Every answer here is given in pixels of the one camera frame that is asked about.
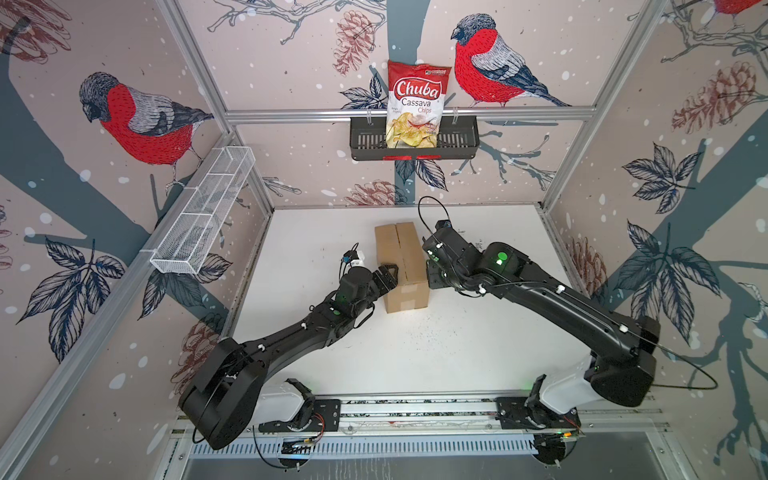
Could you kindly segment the brown cardboard express box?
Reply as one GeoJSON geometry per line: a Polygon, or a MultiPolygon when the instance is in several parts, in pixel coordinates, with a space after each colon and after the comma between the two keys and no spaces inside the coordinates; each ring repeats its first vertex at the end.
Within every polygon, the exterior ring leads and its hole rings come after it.
{"type": "Polygon", "coordinates": [[[424,309],[430,288],[421,241],[413,222],[381,225],[375,228],[379,264],[396,265],[397,287],[384,296],[388,314],[424,309]]]}

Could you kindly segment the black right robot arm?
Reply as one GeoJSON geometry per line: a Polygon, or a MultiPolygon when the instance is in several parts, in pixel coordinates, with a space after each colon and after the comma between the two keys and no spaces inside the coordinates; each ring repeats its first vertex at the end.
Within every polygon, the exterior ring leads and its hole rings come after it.
{"type": "Polygon", "coordinates": [[[634,408],[656,387],[657,320],[606,309],[506,243],[493,242],[480,251],[448,219],[424,238],[423,249],[442,283],[458,293],[492,295],[525,307],[588,347],[588,355],[575,364],[540,375],[509,417],[538,430],[559,422],[574,425],[582,405],[605,400],[634,408]]]}

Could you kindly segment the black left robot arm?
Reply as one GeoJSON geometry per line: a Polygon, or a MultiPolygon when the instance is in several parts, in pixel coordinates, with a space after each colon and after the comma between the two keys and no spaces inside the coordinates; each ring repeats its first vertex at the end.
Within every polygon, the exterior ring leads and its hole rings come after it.
{"type": "Polygon", "coordinates": [[[179,408],[208,445],[219,450],[249,424],[263,385],[301,357],[329,347],[356,326],[357,318],[398,286],[398,266],[354,266],[339,286],[302,320],[257,340],[220,340],[188,382],[179,408]]]}

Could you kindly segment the Chuba cassava chips bag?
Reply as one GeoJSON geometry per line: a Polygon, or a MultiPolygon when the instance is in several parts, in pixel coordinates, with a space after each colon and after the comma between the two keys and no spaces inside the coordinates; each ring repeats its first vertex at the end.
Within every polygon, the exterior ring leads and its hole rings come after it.
{"type": "Polygon", "coordinates": [[[450,67],[388,63],[388,148],[436,148],[450,67]]]}

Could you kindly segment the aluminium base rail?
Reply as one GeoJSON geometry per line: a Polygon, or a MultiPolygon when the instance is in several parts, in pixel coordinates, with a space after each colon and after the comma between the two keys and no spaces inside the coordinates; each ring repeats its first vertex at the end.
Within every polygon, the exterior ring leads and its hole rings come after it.
{"type": "Polygon", "coordinates": [[[660,460],[669,448],[654,422],[654,410],[598,401],[576,410],[574,425],[533,429],[509,417],[522,399],[490,394],[464,396],[343,396],[316,401],[308,426],[294,431],[282,421],[247,426],[228,446],[215,450],[180,417],[166,450],[170,465],[191,459],[265,459],[296,468],[320,460],[531,455],[559,465],[571,453],[596,447],[601,438],[632,455],[660,460]]]}

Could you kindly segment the white mesh wall shelf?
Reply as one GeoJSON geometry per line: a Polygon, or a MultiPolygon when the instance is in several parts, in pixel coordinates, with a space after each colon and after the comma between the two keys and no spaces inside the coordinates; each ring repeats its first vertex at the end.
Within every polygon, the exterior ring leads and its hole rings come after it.
{"type": "Polygon", "coordinates": [[[163,274],[200,273],[255,162],[245,146],[226,146],[212,154],[211,165],[150,259],[163,274]]]}

